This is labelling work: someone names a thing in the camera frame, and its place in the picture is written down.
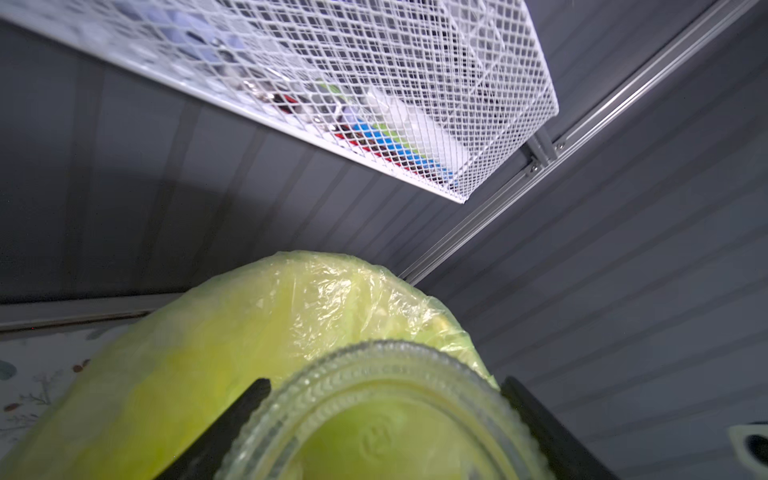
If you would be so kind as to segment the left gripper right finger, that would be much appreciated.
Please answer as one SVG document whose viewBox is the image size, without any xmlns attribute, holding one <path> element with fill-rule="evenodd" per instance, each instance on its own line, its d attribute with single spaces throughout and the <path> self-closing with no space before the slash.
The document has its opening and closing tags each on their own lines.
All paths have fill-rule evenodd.
<svg viewBox="0 0 768 480">
<path fill-rule="evenodd" d="M 508 376 L 501 394 L 529 427 L 556 479 L 619 479 L 518 379 Z"/>
</svg>

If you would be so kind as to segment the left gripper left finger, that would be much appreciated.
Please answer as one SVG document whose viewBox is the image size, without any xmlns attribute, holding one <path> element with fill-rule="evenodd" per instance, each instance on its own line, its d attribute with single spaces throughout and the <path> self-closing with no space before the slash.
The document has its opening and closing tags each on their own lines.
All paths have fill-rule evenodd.
<svg viewBox="0 0 768 480">
<path fill-rule="evenodd" d="M 242 427 L 270 392 L 271 382 L 257 379 L 156 479 L 213 479 Z"/>
</svg>

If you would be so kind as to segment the oatmeal jar with beige lid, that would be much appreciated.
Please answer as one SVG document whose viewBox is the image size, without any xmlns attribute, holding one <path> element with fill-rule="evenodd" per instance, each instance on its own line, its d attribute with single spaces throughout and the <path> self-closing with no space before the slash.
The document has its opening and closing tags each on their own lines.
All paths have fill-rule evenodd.
<svg viewBox="0 0 768 480">
<path fill-rule="evenodd" d="M 220 479 L 549 479 L 546 456 L 486 379 L 426 345 L 328 354 L 250 416 Z"/>
</svg>

